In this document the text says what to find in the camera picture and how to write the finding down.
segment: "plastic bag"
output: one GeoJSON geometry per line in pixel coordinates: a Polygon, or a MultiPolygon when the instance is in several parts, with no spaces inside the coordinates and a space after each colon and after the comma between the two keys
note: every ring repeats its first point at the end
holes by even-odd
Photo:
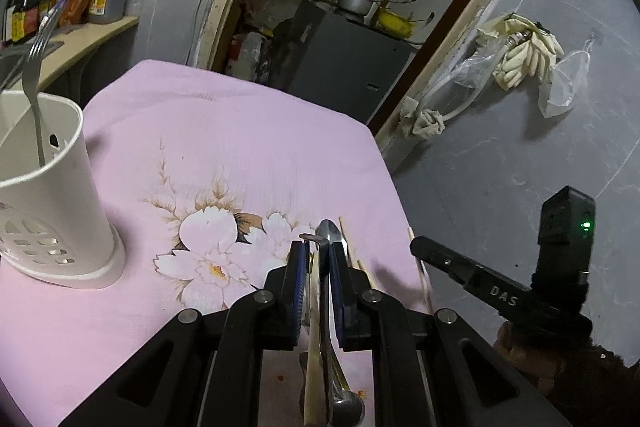
{"type": "Polygon", "coordinates": [[[589,52],[574,51],[549,68],[538,94],[542,116],[558,116],[575,106],[580,93],[586,90],[590,62],[589,52]]]}
{"type": "Polygon", "coordinates": [[[459,86],[468,87],[468,89],[484,86],[496,64],[502,58],[502,55],[500,57],[497,55],[504,54],[506,41],[506,38],[493,39],[478,48],[473,55],[463,60],[451,72],[453,81],[459,86]]]}

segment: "white flower pattern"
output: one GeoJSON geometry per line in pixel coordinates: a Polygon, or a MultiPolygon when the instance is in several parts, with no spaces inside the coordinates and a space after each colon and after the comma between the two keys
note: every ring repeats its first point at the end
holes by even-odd
{"type": "Polygon", "coordinates": [[[262,219],[262,227],[249,227],[245,240],[236,243],[238,224],[224,208],[208,206],[187,216],[178,235],[187,250],[173,250],[154,259],[156,271],[186,282],[178,300],[203,314],[229,308],[240,297],[262,287],[269,270],[286,264],[291,241],[311,227],[292,227],[279,213],[262,219]]]}
{"type": "Polygon", "coordinates": [[[232,251],[242,254],[237,262],[249,281],[261,287],[269,270],[287,264],[291,241],[299,241],[301,233],[314,233],[314,230],[304,225],[292,227],[282,214],[274,212],[262,220],[261,229],[249,228],[245,236],[248,244],[236,243],[232,251]]]}
{"type": "Polygon", "coordinates": [[[187,250],[158,255],[154,263],[158,273],[188,282],[178,295],[185,306],[203,314],[217,312],[254,291],[247,274],[230,255],[238,237],[231,212],[216,206],[204,208],[187,216],[178,234],[187,250]]]}

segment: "pink tablecloth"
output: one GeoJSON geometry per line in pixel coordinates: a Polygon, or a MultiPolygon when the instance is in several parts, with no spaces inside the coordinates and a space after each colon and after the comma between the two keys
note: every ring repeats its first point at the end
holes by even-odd
{"type": "MultiPolygon", "coordinates": [[[[0,263],[0,377],[34,427],[57,425],[184,307],[217,311],[253,291],[248,282],[261,285],[290,241],[324,218],[344,216],[351,248],[383,288],[423,309],[407,221],[363,125],[152,60],[98,93],[84,115],[127,266],[112,286],[80,291],[0,263]]],[[[373,425],[369,353],[340,358],[373,425]]],[[[297,354],[267,353],[260,424],[300,425],[301,385],[297,354]]]]}

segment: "chopstick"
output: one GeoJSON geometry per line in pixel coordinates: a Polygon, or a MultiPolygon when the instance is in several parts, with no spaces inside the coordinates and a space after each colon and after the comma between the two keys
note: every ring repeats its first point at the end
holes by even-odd
{"type": "Polygon", "coordinates": [[[304,425],[322,425],[326,422],[324,400],[324,375],[320,355],[320,306],[319,306],[319,266],[318,255],[311,261],[309,347],[306,359],[304,425]]]}
{"type": "Polygon", "coordinates": [[[353,246],[353,241],[351,241],[350,234],[344,225],[344,222],[345,222],[344,216],[339,216],[338,222],[340,223],[340,229],[342,230],[342,237],[347,242],[347,255],[349,256],[349,259],[351,261],[351,266],[353,266],[354,268],[358,268],[362,270],[364,273],[366,273],[367,278],[369,279],[369,284],[371,285],[371,288],[373,290],[382,291],[382,288],[380,287],[380,283],[378,282],[378,280],[373,276],[372,272],[369,269],[367,269],[367,265],[364,263],[364,261],[358,258],[358,256],[356,255],[355,248],[353,246]]]}
{"type": "MultiPolygon", "coordinates": [[[[415,239],[414,229],[409,227],[409,241],[413,241],[415,239]]],[[[420,286],[422,287],[422,298],[424,299],[424,305],[427,307],[427,313],[433,315],[433,303],[431,302],[431,285],[429,283],[429,277],[427,273],[424,271],[424,265],[422,261],[415,258],[415,264],[418,267],[418,277],[420,279],[420,286]]]]}

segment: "metal screw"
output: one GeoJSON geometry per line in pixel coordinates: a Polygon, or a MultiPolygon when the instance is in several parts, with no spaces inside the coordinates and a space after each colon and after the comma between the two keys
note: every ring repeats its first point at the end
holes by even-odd
{"type": "Polygon", "coordinates": [[[362,298],[367,302],[380,302],[382,301],[382,293],[378,290],[364,290],[362,298]]]}
{"type": "Polygon", "coordinates": [[[458,318],[458,315],[456,314],[456,312],[453,310],[450,310],[449,308],[443,308],[441,310],[438,310],[438,313],[436,313],[436,316],[438,317],[438,320],[440,322],[444,322],[445,324],[453,324],[458,318]]]}
{"type": "Polygon", "coordinates": [[[269,290],[258,290],[254,294],[254,300],[256,302],[260,302],[261,304],[271,302],[271,299],[273,299],[273,293],[271,293],[269,290]]]}
{"type": "Polygon", "coordinates": [[[192,308],[188,308],[187,310],[182,310],[180,313],[178,313],[178,320],[182,324],[191,324],[192,322],[195,322],[197,318],[198,318],[198,312],[192,308]]]}

